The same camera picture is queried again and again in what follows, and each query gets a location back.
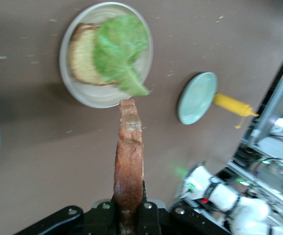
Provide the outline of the green lettuce leaf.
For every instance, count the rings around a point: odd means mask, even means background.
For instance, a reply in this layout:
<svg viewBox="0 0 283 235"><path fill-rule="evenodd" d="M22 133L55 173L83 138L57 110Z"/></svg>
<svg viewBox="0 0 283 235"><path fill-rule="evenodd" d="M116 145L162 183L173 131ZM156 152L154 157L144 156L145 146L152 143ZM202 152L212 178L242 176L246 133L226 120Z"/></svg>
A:
<svg viewBox="0 0 283 235"><path fill-rule="evenodd" d="M148 48L148 34L143 23L132 15L107 20L96 33L93 63L105 82L114 82L130 96L145 96L135 62Z"/></svg>

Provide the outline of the aluminium frame profile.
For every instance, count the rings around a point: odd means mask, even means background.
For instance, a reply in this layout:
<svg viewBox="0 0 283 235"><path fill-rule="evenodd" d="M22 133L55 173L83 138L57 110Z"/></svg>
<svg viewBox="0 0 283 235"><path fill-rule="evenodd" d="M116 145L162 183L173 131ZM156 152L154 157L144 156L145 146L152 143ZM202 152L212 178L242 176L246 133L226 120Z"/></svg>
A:
<svg viewBox="0 0 283 235"><path fill-rule="evenodd" d="M255 145L268 137L279 118L283 118L283 65L259 107L259 117L253 119L245 135L246 144Z"/></svg>

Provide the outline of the yellow squeeze bottle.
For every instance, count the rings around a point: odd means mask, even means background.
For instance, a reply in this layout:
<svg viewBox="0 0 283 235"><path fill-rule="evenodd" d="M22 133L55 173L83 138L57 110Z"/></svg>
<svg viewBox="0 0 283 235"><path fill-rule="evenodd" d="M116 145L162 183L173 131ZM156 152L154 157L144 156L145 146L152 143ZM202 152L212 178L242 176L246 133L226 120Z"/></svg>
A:
<svg viewBox="0 0 283 235"><path fill-rule="evenodd" d="M234 98L231 98L227 95L216 93L213 99L213 104L231 112L241 117L241 120L238 125L235 126L235 129L240 129L244 123L244 120L248 116L258 117L253 107L247 103L241 102Z"/></svg>

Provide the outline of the pale green plate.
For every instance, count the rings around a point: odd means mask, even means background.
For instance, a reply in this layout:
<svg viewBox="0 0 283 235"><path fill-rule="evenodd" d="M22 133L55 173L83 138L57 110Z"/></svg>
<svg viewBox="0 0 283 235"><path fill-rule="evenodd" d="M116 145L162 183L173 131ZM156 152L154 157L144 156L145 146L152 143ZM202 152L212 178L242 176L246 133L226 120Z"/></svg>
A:
<svg viewBox="0 0 283 235"><path fill-rule="evenodd" d="M203 72L193 77L181 92L177 115L184 125L196 123L211 106L217 90L217 76Z"/></svg>

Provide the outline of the beige plate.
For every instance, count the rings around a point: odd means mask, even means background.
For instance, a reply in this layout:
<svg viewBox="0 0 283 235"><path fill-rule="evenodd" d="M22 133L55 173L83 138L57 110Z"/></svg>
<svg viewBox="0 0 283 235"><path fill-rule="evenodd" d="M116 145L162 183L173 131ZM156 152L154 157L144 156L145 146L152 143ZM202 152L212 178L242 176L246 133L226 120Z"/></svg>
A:
<svg viewBox="0 0 283 235"><path fill-rule="evenodd" d="M136 69L144 83L148 77L153 59L153 40L151 31L142 15L133 7L119 2L103 2L86 8L71 22L63 37L60 53L59 68L64 85L70 94L79 102L93 108L110 108L117 106L122 99L131 96L121 91L118 85L96 86L77 81L73 77L68 63L68 48L72 34L80 23L103 24L105 21L117 16L134 15L146 28L148 34L148 48L142 52L140 59L135 62Z"/></svg>

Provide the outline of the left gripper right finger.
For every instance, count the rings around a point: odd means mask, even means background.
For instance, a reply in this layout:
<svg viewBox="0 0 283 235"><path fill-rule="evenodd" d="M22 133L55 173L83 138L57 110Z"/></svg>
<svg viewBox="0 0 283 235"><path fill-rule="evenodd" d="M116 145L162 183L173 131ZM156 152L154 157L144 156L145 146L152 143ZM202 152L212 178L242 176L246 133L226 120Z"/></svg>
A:
<svg viewBox="0 0 283 235"><path fill-rule="evenodd" d="M191 207L179 204L170 211L146 199L144 182L136 184L138 193L136 235L231 235Z"/></svg>

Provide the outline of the brown bread slice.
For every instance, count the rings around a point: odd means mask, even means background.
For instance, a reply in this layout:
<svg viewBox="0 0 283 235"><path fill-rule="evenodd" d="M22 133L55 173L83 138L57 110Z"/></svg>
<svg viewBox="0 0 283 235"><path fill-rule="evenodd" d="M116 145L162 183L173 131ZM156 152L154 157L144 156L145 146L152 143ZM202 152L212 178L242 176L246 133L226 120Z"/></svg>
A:
<svg viewBox="0 0 283 235"><path fill-rule="evenodd" d="M143 196L142 123L135 101L120 102L115 158L114 200L119 208L119 234L136 234L136 210Z"/></svg>
<svg viewBox="0 0 283 235"><path fill-rule="evenodd" d="M85 84L106 86L116 84L102 79L94 66L93 51L98 23L79 23L72 33L68 46L68 63L73 77Z"/></svg>

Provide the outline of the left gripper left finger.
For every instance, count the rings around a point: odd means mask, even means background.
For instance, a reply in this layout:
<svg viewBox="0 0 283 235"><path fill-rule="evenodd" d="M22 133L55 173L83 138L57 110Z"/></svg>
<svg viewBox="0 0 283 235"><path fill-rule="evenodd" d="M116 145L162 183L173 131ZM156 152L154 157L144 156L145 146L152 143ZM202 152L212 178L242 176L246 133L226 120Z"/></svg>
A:
<svg viewBox="0 0 283 235"><path fill-rule="evenodd" d="M95 202L88 212L67 206L14 235L118 235L117 207L110 199Z"/></svg>

